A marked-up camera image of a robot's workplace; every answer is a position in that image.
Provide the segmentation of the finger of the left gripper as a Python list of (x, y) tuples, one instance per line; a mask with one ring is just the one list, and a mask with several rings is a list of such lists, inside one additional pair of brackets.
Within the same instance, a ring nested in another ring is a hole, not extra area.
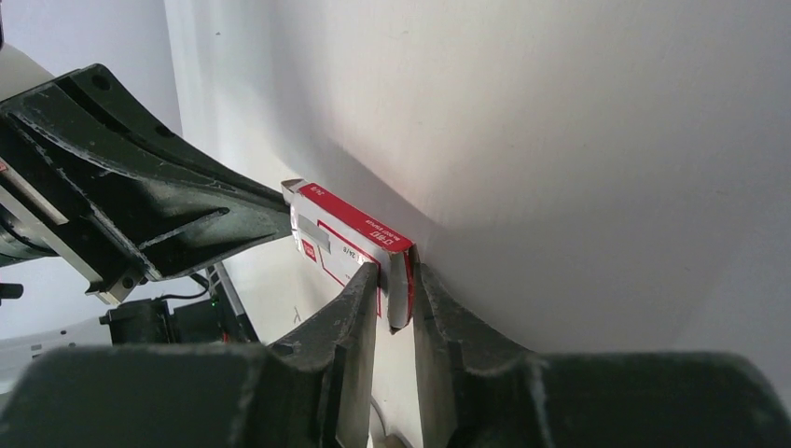
[(281, 193), (155, 118), (94, 64), (1, 104), (1, 183), (91, 282), (193, 273), (291, 233)]

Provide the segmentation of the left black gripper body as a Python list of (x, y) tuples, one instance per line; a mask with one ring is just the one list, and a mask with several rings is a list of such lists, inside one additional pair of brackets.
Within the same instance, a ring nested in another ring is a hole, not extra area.
[(140, 183), (148, 158), (107, 152), (1, 146), (2, 222), (13, 253), (64, 259), (88, 283), (88, 294), (118, 305), (148, 281), (144, 259), (127, 231), (144, 216)]

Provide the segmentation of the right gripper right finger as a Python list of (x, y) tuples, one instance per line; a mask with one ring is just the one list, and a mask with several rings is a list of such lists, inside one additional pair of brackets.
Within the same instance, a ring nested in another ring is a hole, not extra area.
[(790, 417), (745, 357), (549, 354), (503, 335), (417, 263), (413, 331), (426, 447), (786, 447)]

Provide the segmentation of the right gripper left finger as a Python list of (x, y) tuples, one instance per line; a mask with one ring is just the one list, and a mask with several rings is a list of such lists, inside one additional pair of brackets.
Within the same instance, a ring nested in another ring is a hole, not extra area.
[(47, 352), (1, 413), (5, 447), (364, 447), (378, 271), (270, 345)]

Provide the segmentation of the red white staple box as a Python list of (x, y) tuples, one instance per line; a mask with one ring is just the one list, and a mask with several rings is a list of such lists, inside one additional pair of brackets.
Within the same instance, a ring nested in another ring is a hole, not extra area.
[(360, 266), (373, 264), (377, 316), (392, 332), (405, 328), (415, 300), (416, 244), (314, 182), (288, 179), (281, 187), (302, 256), (342, 286)]

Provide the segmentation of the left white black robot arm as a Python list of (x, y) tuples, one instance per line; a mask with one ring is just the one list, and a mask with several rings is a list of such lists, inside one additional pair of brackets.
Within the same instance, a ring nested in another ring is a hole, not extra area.
[(1, 263), (64, 259), (104, 315), (1, 345), (1, 389), (57, 347), (252, 342), (223, 261), (290, 233), (284, 196), (154, 117), (92, 64), (1, 48)]

